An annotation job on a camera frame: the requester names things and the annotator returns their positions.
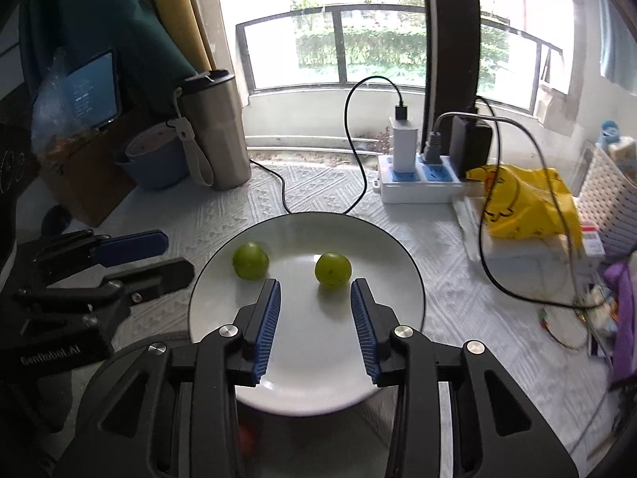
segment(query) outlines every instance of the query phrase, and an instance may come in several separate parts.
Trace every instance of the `textured tablecloth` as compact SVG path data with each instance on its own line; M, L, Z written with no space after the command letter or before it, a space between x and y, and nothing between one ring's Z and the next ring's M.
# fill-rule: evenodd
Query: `textured tablecloth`
M361 191L356 168L303 164L272 167L285 178L287 202L295 212L342 211ZM228 192L217 193L189 179L161 192L138 189L96 231L115 236L161 229L170 238L170 248L162 259L185 257L198 274L235 234L284 214L280 188L272 175L254 168L247 184ZM604 363L591 360L584 351L574 353L558 346L539 327L534 306L509 299L489 284L482 269L464 252L463 236L451 205L383 205L380 196L370 190L352 214L391 233L412 254L426 288L424 333L433 341L456 346L469 339L484 341L570 448L603 395L607 379ZM532 265L520 261L505 266L509 272L518 271L514 280L520 285L535 292L541 290L546 298L555 296L568 280L566 270L547 272L539 265L532 271ZM76 282L69 279L68 283L97 285L104 273L101 268L92 268L74 277ZM187 329L191 290L134 308L117 331L116 349L156 333ZM572 337L583 338L584 330L572 313L560 314L554 319L557 325L563 325L565 332L571 329ZM359 408L384 442L391 432L393 407L393 394L381 391ZM448 408L443 408L443 414L442 476L451 476ZM608 434L613 415L614 405L609 401L575 452L582 476L590 469L586 454Z

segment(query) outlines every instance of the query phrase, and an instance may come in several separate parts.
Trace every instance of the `teal curtain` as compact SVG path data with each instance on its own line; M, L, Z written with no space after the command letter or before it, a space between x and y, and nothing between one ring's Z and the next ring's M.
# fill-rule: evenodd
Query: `teal curtain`
M20 17L24 14L28 25L20 27L22 63L32 97L31 86L41 81L57 46L64 46L69 67L113 48L122 85L158 113L173 114L175 83L196 73L142 0L25 0L22 5Z

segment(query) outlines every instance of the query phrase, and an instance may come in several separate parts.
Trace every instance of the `green fruit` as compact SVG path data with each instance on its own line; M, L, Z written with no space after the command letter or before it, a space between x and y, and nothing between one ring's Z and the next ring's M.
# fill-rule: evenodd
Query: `green fruit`
M352 265L340 253L323 253L314 266L314 275L326 287L341 287L349 282Z
M262 278L269 263L268 254L257 243L245 243L233 255L234 271L244 280Z

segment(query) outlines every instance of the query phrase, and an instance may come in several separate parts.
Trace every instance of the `white power strip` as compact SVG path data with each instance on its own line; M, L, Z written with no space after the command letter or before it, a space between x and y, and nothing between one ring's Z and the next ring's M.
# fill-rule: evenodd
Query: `white power strip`
M380 190L383 203L451 203L454 196L466 193L466 186L458 179L449 163L448 156L442 156L442 166L429 166L415 157L415 171L410 174L396 174L392 169L392 157L378 157L378 179L374 188Z

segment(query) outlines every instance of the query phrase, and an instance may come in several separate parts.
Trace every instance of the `yellow curtain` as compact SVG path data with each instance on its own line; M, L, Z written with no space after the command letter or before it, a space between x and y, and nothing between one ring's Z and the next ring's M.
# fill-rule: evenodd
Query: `yellow curtain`
M153 0L164 28L197 72L216 69L195 0Z

